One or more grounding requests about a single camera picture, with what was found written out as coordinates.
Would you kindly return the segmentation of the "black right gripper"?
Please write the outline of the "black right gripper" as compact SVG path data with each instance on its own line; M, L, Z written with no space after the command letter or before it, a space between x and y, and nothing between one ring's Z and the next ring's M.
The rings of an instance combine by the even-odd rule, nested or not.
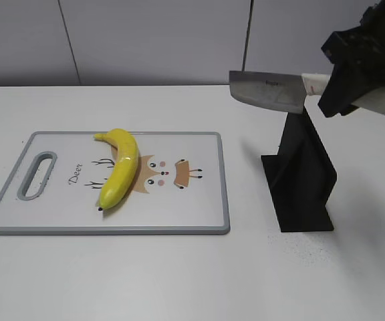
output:
M322 45L334 65L317 105L326 118L346 116L354 101L385 85L385 1L368 7L360 24L334 31Z

